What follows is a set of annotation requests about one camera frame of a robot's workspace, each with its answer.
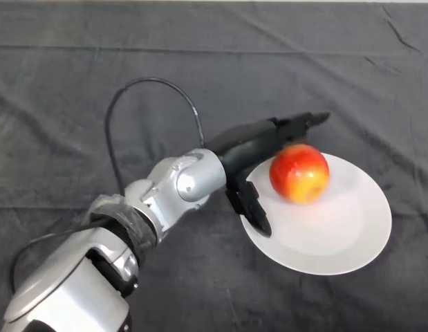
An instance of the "apple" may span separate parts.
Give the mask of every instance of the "apple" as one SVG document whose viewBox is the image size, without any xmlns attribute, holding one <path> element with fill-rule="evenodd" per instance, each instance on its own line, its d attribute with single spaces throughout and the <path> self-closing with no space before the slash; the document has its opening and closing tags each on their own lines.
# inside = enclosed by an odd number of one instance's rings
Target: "apple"
<svg viewBox="0 0 428 332">
<path fill-rule="evenodd" d="M 280 151 L 270 165 L 269 177 L 280 196 L 298 204 L 316 201 L 330 180 L 326 159 L 317 149 L 305 144 Z"/>
</svg>

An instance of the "black cable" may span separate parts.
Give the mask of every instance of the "black cable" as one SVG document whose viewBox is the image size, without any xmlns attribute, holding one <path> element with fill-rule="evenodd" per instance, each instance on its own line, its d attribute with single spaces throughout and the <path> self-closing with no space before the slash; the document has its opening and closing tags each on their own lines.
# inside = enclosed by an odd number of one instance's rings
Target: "black cable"
<svg viewBox="0 0 428 332">
<path fill-rule="evenodd" d="M 102 227 L 102 226 L 106 225 L 108 222 L 109 222 L 108 219 L 103 219 L 103 220 L 100 220 L 100 221 L 96 221 L 96 222 L 93 222 L 93 223 L 89 223 L 87 225 L 83 225 L 83 226 L 77 227 L 77 228 L 75 228 L 73 230 L 65 230 L 64 232 L 45 234 L 45 235 L 42 235 L 42 236 L 37 237 L 35 239 L 32 239 L 27 244 L 25 244 L 23 247 L 21 247 L 20 249 L 18 249 L 18 251 L 16 251 L 16 253 L 14 254 L 14 256 L 12 256 L 11 263 L 9 265 L 8 281 L 9 281 L 9 287 L 10 287 L 11 293 L 15 294 L 15 279 L 14 279 L 15 267 L 17 265 L 17 262 L 19 261 L 20 256 L 29 247 L 35 245 L 36 243 L 45 241 L 45 240 L 54 239 L 56 237 L 64 237 L 66 235 L 71 235 L 73 233 L 81 232 L 83 230 L 90 230 L 92 228 Z"/>
<path fill-rule="evenodd" d="M 106 136 L 106 144 L 108 146 L 109 158 L 111 159 L 111 164 L 112 164 L 113 172 L 115 175 L 115 179 L 117 181 L 118 190 L 122 196 L 124 196 L 124 184 L 123 184 L 122 176 L 120 173 L 120 169 L 118 167 L 117 159 L 115 158 L 114 148 L 113 148 L 113 144 L 112 144 L 111 116 L 112 116 L 113 110 L 115 108 L 115 105 L 117 104 L 117 101 L 120 99 L 120 97 L 123 95 L 123 93 L 125 93 L 131 86 L 138 84 L 138 83 L 143 83 L 143 82 L 161 83 L 161 84 L 167 85 L 168 87 L 172 88 L 173 90 L 177 91 L 179 94 L 182 95 L 182 97 L 186 100 L 186 102 L 191 107 L 192 112 L 194 113 L 197 129 L 198 129 L 198 135 L 200 137 L 200 144 L 201 144 L 201 147 L 203 147 L 203 148 L 205 147 L 205 137 L 203 135 L 203 130 L 201 127 L 201 122 L 200 122 L 200 117 L 198 115 L 198 111 L 196 110 L 194 103 L 189 98 L 189 96 L 186 94 L 186 92 L 184 92 L 182 89 L 180 89 L 175 84 L 172 84 L 171 82 L 168 82 L 167 80 L 164 80 L 162 78 L 157 78 L 157 77 L 138 78 L 136 80 L 132 80 L 132 81 L 126 83 L 124 85 L 124 87 L 122 87 L 121 89 L 118 89 L 117 92 L 115 92 L 115 95 L 112 97 L 112 100 L 109 103 L 108 109 L 106 111 L 106 115 L 104 117 L 104 135 Z M 17 262 L 18 262 L 20 256 L 27 249 L 29 249 L 31 246 L 35 245 L 36 243 L 39 243 L 39 242 L 42 242 L 45 240 L 54 239 L 56 237 L 64 237 L 66 235 L 71 235 L 73 233 L 81 232 L 83 230 L 90 230 L 91 228 L 102 227 L 107 222 L 108 222 L 107 220 L 101 220 L 101 221 L 93 222 L 91 224 L 87 224 L 87 225 L 77 227 L 76 229 L 73 229 L 73 230 L 66 230 L 64 232 L 45 234 L 45 235 L 42 235 L 40 237 L 37 237 L 36 239 L 32 239 L 26 245 L 21 247 L 18 251 L 16 251 L 16 253 L 12 257 L 10 267 L 9 267 L 9 271 L 8 271 L 8 282 L 9 282 L 9 287 L 10 287 L 12 294 L 15 294 L 15 279 L 14 279 L 15 268 L 17 266 Z"/>
<path fill-rule="evenodd" d="M 106 145 L 108 147 L 108 153 L 109 158 L 111 159 L 112 169 L 115 175 L 115 180 L 117 181 L 118 191 L 120 195 L 124 196 L 124 183 L 122 179 L 122 175 L 120 173 L 120 168 L 118 167 L 117 159 L 115 158 L 114 148 L 112 144 L 112 135 L 111 135 L 111 116 L 113 113 L 113 110 L 115 108 L 115 105 L 117 104 L 117 101 L 120 99 L 120 97 L 125 93 L 131 86 L 144 83 L 144 82 L 156 82 L 161 83 L 164 85 L 167 85 L 168 87 L 172 88 L 173 90 L 177 91 L 189 104 L 189 106 L 192 109 L 192 113 L 194 114 L 196 126 L 198 129 L 198 136 L 200 138 L 200 144 L 201 147 L 205 147 L 205 137 L 203 135 L 203 129 L 201 127 L 200 117 L 198 114 L 198 111 L 195 108 L 194 103 L 192 102 L 191 98 L 184 92 L 182 89 L 180 89 L 175 84 L 172 84 L 171 82 L 168 82 L 167 80 L 164 80 L 162 78 L 157 77 L 146 77 L 146 78 L 138 78 L 135 80 L 132 80 L 126 85 L 115 92 L 115 95 L 112 97 L 111 102 L 109 103 L 108 109 L 106 110 L 106 115 L 104 117 L 104 135 L 106 136 Z"/>
</svg>

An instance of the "white plate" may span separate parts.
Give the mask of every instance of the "white plate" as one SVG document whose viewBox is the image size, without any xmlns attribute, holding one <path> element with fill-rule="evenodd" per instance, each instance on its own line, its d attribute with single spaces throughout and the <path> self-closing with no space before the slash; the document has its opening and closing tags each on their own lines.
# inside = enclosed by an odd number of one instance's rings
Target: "white plate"
<svg viewBox="0 0 428 332">
<path fill-rule="evenodd" d="M 355 165 L 323 154 L 331 181 L 315 203 L 295 205 L 272 188 L 269 167 L 261 163 L 248 176 L 259 193 L 272 236 L 261 236 L 241 216 L 254 244 L 269 258 L 288 268 L 313 275 L 338 275 L 361 268 L 386 246 L 392 216 L 377 183 Z"/>
</svg>

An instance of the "dark gray cloth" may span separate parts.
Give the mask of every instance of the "dark gray cloth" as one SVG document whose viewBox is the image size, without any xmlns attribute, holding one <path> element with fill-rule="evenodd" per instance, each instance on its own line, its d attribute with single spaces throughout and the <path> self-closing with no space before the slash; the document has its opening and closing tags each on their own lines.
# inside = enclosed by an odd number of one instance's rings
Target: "dark gray cloth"
<svg viewBox="0 0 428 332">
<path fill-rule="evenodd" d="M 365 268 L 304 275 L 259 252 L 215 194 L 148 258 L 135 331 L 428 331 L 428 5 L 365 3 L 0 3 L 0 326 L 16 248 L 116 191 L 104 112 L 150 75 L 188 92 L 208 140 L 331 112 L 308 142 L 370 174 L 393 227 Z M 185 102 L 156 84 L 123 97 L 113 128 L 127 183 L 198 145 Z"/>
</svg>

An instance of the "robotic arm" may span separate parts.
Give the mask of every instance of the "robotic arm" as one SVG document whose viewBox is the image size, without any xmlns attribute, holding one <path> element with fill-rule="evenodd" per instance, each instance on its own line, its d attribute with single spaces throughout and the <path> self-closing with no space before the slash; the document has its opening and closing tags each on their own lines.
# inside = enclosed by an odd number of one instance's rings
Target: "robotic arm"
<svg viewBox="0 0 428 332">
<path fill-rule="evenodd" d="M 122 196 L 101 196 L 85 223 L 97 228 L 71 235 L 16 292 L 2 332 L 130 331 L 124 300 L 138 287 L 145 257 L 188 211 L 223 187 L 235 211 L 264 236 L 272 230 L 246 181 L 259 163 L 328 118 L 305 113 L 231 129 L 208 149 L 160 161 Z"/>
</svg>

